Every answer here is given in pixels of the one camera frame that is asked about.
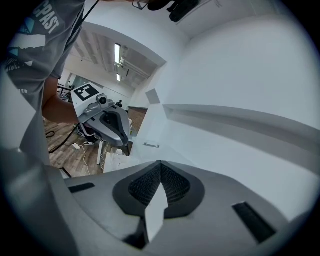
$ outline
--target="gray t-shirt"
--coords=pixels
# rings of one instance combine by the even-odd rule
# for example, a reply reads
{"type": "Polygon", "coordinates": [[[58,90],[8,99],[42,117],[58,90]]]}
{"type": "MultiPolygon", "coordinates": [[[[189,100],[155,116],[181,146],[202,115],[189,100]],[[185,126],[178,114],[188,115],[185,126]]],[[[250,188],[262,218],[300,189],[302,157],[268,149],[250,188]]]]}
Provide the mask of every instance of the gray t-shirt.
{"type": "Polygon", "coordinates": [[[79,31],[71,37],[86,0],[45,0],[24,20],[7,49],[4,62],[12,82],[36,110],[20,146],[49,165],[42,118],[45,80],[60,78],[79,31]]]}

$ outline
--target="black cord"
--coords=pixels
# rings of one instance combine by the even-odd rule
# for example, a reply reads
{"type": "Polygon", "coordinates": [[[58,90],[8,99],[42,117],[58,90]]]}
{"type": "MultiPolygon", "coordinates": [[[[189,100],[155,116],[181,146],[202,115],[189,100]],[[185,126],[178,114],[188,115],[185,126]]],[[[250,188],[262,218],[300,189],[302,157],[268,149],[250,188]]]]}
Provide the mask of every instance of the black cord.
{"type": "Polygon", "coordinates": [[[59,146],[56,146],[55,148],[51,149],[49,151],[49,154],[52,154],[52,153],[56,152],[58,149],[60,149],[67,142],[67,140],[71,137],[71,135],[74,133],[74,131],[78,128],[78,126],[79,126],[79,124],[77,124],[76,127],[74,127],[72,132],[68,135],[68,137],[66,137],[66,139],[59,146]]]}
{"type": "Polygon", "coordinates": [[[146,6],[148,5],[148,4],[146,4],[144,7],[141,7],[140,2],[137,2],[137,5],[138,5],[138,6],[135,6],[134,3],[135,3],[135,0],[132,0],[132,6],[133,6],[134,8],[139,9],[139,10],[143,10],[143,9],[146,8],[146,6]]]}
{"type": "Polygon", "coordinates": [[[72,176],[70,175],[69,172],[67,172],[67,170],[65,168],[60,168],[59,170],[62,170],[69,178],[72,178],[72,176]]]}
{"type": "Polygon", "coordinates": [[[48,131],[46,134],[45,134],[45,137],[46,138],[52,138],[53,136],[55,136],[56,135],[56,133],[53,131],[53,130],[51,130],[51,131],[48,131]]]}
{"type": "Polygon", "coordinates": [[[72,33],[71,33],[68,41],[67,41],[66,44],[65,44],[66,46],[69,44],[70,40],[72,40],[72,38],[74,37],[75,33],[78,32],[78,30],[80,29],[82,23],[84,23],[85,19],[88,17],[88,15],[91,13],[91,11],[96,7],[96,5],[99,3],[99,1],[100,1],[100,0],[97,0],[97,1],[94,3],[94,5],[91,7],[91,9],[87,12],[87,14],[84,16],[84,18],[81,19],[81,20],[79,20],[79,21],[75,24],[74,29],[72,30],[72,33]]]}

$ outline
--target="black vent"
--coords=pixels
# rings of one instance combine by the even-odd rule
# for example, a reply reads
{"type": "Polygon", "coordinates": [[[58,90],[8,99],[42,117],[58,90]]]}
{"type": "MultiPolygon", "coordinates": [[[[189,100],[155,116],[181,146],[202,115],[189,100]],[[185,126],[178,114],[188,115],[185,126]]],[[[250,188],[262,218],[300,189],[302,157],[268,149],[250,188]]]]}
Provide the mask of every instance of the black vent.
{"type": "Polygon", "coordinates": [[[148,206],[156,194],[161,183],[161,166],[133,181],[129,186],[129,193],[144,206],[148,206]]]}
{"type": "Polygon", "coordinates": [[[205,196],[205,187],[198,178],[167,162],[157,161],[120,180],[113,188],[113,198],[126,214],[144,217],[160,183],[168,201],[165,219],[191,214],[205,196]]]}
{"type": "Polygon", "coordinates": [[[190,182],[165,165],[161,169],[161,182],[169,206],[184,198],[190,190],[190,182]]]}
{"type": "Polygon", "coordinates": [[[88,189],[91,189],[94,187],[95,187],[95,185],[93,183],[89,182],[89,183],[84,183],[81,185],[70,186],[70,187],[68,187],[68,189],[70,190],[71,193],[77,193],[77,192],[88,190],[88,189]]]}
{"type": "Polygon", "coordinates": [[[247,203],[234,204],[232,208],[249,229],[258,243],[272,237],[276,231],[247,203]]]}

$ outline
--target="ceiling light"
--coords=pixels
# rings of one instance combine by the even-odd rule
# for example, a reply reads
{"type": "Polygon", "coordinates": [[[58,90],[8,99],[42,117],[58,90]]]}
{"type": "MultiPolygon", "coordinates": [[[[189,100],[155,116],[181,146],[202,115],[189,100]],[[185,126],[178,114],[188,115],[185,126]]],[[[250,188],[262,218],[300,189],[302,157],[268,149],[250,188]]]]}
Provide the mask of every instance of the ceiling light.
{"type": "Polygon", "coordinates": [[[116,63],[120,62],[120,47],[121,46],[117,43],[114,45],[114,61],[116,63]]]}

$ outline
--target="power strip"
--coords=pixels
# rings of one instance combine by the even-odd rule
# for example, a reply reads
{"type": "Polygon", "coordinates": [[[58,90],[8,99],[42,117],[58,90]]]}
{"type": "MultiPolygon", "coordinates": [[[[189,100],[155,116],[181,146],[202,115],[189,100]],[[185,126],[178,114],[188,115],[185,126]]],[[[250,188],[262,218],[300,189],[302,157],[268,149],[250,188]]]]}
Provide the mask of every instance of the power strip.
{"type": "Polygon", "coordinates": [[[80,149],[80,146],[79,146],[77,143],[73,143],[72,146],[73,146],[76,150],[79,150],[79,149],[80,149]]]}

